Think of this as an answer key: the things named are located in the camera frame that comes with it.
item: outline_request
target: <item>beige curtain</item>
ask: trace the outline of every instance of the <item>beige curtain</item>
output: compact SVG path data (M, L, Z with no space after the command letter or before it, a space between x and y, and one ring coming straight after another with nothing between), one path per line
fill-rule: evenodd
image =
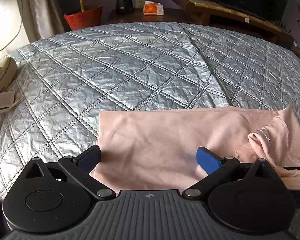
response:
M21 13L21 2L18 7ZM30 42L65 32L58 0L22 0L22 22Z

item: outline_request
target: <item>orange tissue box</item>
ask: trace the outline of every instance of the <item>orange tissue box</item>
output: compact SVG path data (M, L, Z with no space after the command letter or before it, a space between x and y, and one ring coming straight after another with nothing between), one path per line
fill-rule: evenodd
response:
M163 6L160 3L146 1L143 5L144 15L163 15Z

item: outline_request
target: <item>gray quilted bedspread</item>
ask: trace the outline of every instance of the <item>gray quilted bedspread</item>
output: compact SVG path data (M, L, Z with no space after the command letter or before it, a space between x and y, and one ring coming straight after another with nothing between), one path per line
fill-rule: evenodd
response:
M78 155L98 136L100 110L239 106L300 121L300 60L261 39L177 23L105 25L11 54L26 99L0 114L0 198L30 158Z

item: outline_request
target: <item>ribbed gray platform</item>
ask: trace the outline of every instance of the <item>ribbed gray platform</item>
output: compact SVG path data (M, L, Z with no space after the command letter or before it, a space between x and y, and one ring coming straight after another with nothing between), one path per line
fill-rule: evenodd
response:
M199 201L185 200L176 190L128 191L98 202L79 225L51 235L13 231L5 240L292 240L285 233L247 236L217 224Z

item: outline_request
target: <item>wooden tv stand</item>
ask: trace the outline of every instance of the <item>wooden tv stand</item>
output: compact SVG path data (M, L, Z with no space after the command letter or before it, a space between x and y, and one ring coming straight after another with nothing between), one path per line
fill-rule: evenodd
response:
M294 38L271 22L223 7L207 0L172 1L179 5L182 10L199 25L219 27L245 33L272 43L277 43L287 49L291 49L293 45Z

